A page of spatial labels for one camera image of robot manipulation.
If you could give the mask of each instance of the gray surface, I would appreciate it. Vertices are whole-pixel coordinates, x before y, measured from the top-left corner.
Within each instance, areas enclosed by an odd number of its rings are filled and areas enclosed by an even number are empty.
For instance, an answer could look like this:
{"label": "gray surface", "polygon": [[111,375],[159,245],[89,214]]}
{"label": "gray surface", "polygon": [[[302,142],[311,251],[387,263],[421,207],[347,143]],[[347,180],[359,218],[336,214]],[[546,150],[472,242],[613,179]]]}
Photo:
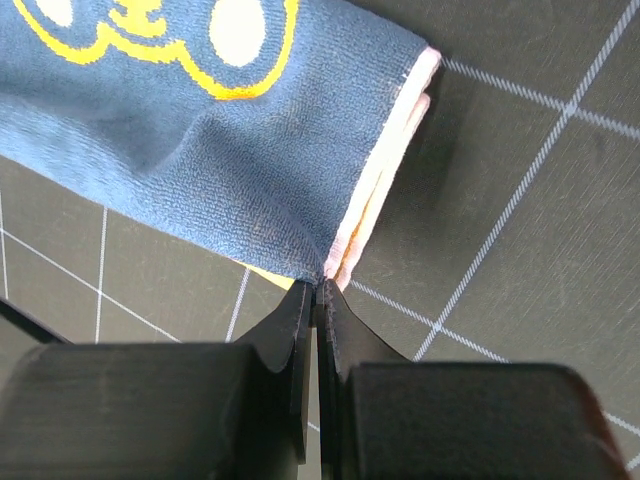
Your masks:
{"label": "gray surface", "polygon": [[[348,301],[408,357],[430,335],[426,360],[573,366],[640,478],[640,1],[358,2],[431,39],[446,68]],[[237,338],[282,297],[113,212],[103,229],[102,207],[6,160],[0,192],[9,298],[73,340]],[[319,478],[314,430],[309,444],[301,478]]]}

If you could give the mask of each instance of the blue towel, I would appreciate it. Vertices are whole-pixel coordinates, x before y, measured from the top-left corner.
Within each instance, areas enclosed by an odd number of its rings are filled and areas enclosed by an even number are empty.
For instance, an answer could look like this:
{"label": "blue towel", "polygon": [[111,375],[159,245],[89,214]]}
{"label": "blue towel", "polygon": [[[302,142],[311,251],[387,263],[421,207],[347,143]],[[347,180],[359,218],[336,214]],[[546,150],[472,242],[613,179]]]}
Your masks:
{"label": "blue towel", "polygon": [[0,154],[151,227],[341,286],[438,53],[342,0],[0,0]]}

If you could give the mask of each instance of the yellow curved line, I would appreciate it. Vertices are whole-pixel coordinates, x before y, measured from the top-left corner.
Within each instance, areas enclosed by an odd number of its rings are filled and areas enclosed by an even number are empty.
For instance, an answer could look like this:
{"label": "yellow curved line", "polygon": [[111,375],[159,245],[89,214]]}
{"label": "yellow curved line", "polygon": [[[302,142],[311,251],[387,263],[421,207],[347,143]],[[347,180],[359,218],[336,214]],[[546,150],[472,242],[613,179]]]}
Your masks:
{"label": "yellow curved line", "polygon": [[273,68],[262,80],[253,85],[232,88],[216,82],[213,77],[203,72],[191,57],[184,40],[174,40],[169,44],[161,46],[140,45],[122,37],[106,23],[99,22],[96,26],[96,42],[90,47],[73,48],[62,43],[42,28],[31,13],[29,13],[22,0],[13,0],[13,3],[27,24],[38,37],[40,37],[44,44],[69,62],[79,65],[93,63],[106,53],[109,45],[113,45],[118,50],[138,60],[152,63],[171,63],[177,60],[193,81],[214,98],[218,100],[237,100],[255,98],[263,95],[269,91],[282,76],[293,47],[299,1],[300,0],[284,0],[284,38],[282,49]]}

